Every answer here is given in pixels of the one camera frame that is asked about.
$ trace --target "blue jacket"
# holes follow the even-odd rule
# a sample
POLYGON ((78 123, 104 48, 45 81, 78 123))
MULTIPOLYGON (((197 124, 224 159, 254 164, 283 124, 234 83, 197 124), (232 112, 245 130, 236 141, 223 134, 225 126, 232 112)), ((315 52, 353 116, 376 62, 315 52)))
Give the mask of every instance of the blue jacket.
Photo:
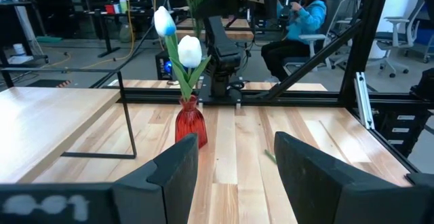
MULTIPOLYGON (((280 16, 283 6, 277 2, 277 17, 280 16)), ((286 38, 289 40, 301 41, 309 44, 308 41, 301 40, 299 35, 317 34, 319 28, 324 23, 327 14, 327 7, 323 1, 316 0, 309 4, 306 8, 298 11, 298 17, 293 18, 294 12, 290 12, 290 21, 286 29, 288 34, 286 38)))

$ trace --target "red glass vase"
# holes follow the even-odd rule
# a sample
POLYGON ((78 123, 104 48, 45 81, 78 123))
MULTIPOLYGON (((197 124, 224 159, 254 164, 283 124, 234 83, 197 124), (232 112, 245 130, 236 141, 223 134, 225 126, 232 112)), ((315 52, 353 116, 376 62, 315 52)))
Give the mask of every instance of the red glass vase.
POLYGON ((179 103, 182 105, 182 109, 176 117, 175 141, 179 142, 189 133, 197 133, 199 148, 202 148, 208 142, 208 138, 206 136, 205 119, 196 108, 197 97, 191 95, 188 102, 181 98, 179 103))

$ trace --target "woman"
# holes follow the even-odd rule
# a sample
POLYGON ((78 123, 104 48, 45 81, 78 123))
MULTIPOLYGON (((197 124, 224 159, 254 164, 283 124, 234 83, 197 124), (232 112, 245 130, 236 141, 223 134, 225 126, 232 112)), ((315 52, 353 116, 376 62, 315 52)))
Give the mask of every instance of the woman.
MULTIPOLYGON (((290 21, 286 27, 288 34, 283 41, 269 43, 262 47, 261 55, 271 75, 283 81, 288 74, 283 68, 283 59, 287 57, 309 56, 309 42, 301 40, 299 35, 316 34, 324 23, 327 14, 326 0, 304 0, 305 4, 291 3, 290 21)), ((283 9, 277 1, 277 16, 283 9)))

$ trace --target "tulip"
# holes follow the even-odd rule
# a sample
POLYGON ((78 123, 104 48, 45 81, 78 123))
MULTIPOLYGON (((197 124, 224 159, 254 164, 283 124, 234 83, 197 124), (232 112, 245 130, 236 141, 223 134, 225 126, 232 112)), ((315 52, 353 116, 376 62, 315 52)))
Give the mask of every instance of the tulip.
POLYGON ((154 25, 160 37, 171 36, 176 32, 174 19, 163 6, 154 13, 154 25))
POLYGON ((178 44, 178 56, 184 67, 198 67, 202 60, 202 48, 198 38, 189 35, 183 37, 178 44))

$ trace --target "light wooden tabletop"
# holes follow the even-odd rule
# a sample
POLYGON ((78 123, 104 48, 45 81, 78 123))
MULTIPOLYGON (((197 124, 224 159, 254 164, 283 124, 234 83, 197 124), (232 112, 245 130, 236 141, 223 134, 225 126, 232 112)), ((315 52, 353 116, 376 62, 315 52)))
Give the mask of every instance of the light wooden tabletop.
POLYGON ((31 182, 119 99, 111 89, 10 88, 0 93, 0 182, 31 182))
MULTIPOLYGON (((228 19, 222 19, 222 24, 226 26, 229 23, 228 19)), ((191 27, 193 26, 193 21, 188 18, 181 23, 179 23, 177 26, 186 26, 191 27)), ((231 27, 237 27, 237 28, 250 28, 249 23, 247 20, 242 19, 236 19, 231 27)), ((194 35, 193 30, 176 30, 176 35, 178 36, 178 39, 183 38, 186 35, 194 35)), ((205 38, 205 31, 202 31, 201 38, 205 38)), ((253 39, 253 33, 251 31, 226 31, 226 35, 229 39, 234 40, 252 40, 253 39)))
MULTIPOLYGON (((125 81, 127 86, 165 86, 125 81)), ((270 88, 248 83, 248 88, 270 88)), ((320 84, 294 88, 325 90, 320 84)), ((174 144, 178 105, 130 104, 136 160, 61 157, 35 182, 115 181, 174 144)), ((199 172, 189 223, 297 223, 273 152, 274 133, 284 131, 322 151, 401 186, 408 171, 346 110, 296 107, 204 107, 208 144, 199 152, 199 172)), ((70 151, 131 153, 121 105, 110 108, 70 151)))

